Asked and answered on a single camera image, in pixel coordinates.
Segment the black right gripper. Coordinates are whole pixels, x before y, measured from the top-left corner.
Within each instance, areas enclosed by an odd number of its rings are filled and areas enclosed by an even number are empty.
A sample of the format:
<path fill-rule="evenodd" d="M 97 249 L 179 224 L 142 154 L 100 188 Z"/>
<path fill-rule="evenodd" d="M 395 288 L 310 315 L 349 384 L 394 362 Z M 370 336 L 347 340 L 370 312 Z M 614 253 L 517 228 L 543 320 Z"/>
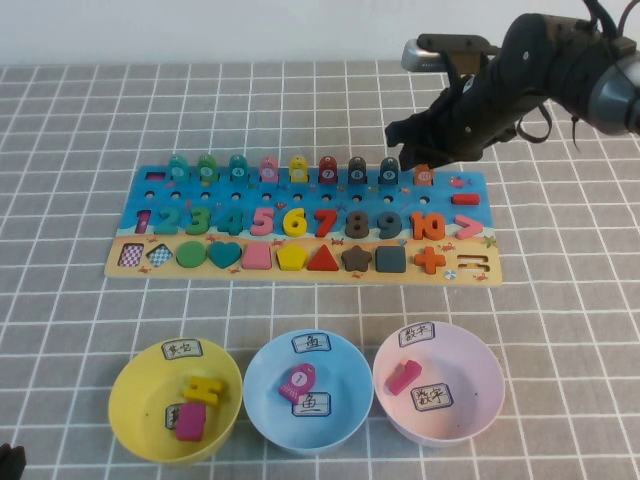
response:
<path fill-rule="evenodd" d="M 546 80 L 556 53 L 549 19 L 519 16 L 500 53 L 475 75 L 466 91 L 442 92 L 427 110 L 391 122 L 385 128 L 386 144 L 405 144 L 400 167 L 440 168 L 478 161 L 488 142 L 546 100 Z"/>

